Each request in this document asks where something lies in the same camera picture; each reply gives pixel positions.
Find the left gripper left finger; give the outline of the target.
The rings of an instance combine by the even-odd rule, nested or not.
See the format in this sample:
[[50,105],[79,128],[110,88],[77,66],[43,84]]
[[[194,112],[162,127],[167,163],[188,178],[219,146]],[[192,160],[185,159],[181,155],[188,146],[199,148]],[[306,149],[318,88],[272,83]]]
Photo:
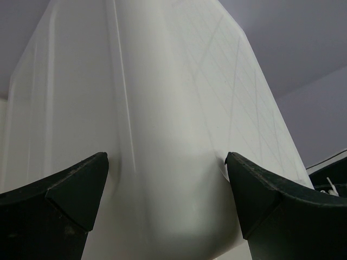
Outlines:
[[1,259],[81,259],[104,191],[107,153],[1,194]]

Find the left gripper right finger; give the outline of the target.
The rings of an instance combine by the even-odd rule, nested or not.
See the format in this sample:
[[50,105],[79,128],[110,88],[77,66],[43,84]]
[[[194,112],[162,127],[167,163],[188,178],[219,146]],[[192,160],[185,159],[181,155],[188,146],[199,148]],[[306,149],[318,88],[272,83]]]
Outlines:
[[252,259],[346,259],[346,198],[229,152],[224,163]]

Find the black sneaker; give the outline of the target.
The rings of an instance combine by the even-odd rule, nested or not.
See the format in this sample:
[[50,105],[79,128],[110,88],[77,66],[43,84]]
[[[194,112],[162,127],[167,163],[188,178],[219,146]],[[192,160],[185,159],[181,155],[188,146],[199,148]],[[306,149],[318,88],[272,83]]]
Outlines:
[[346,149],[306,169],[315,190],[346,198]]

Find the white plastic shoe cabinet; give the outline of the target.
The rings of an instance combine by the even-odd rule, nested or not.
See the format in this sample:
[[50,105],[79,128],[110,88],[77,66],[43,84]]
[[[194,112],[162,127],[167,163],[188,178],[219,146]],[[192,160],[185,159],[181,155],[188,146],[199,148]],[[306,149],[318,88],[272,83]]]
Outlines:
[[218,1],[51,1],[10,78],[1,191],[106,152],[83,259],[249,259],[224,160],[312,187]]

